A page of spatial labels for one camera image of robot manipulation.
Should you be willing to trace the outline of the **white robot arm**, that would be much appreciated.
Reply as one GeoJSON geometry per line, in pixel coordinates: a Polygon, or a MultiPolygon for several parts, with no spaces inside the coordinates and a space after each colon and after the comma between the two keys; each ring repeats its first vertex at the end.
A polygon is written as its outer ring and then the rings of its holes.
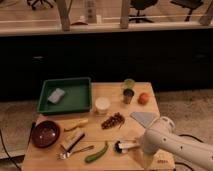
{"type": "Polygon", "coordinates": [[[174,127],[174,122],[168,117],[156,119],[140,138],[141,150],[147,155],[154,155],[162,149],[208,171],[213,171],[213,145],[175,135],[174,127]]]}

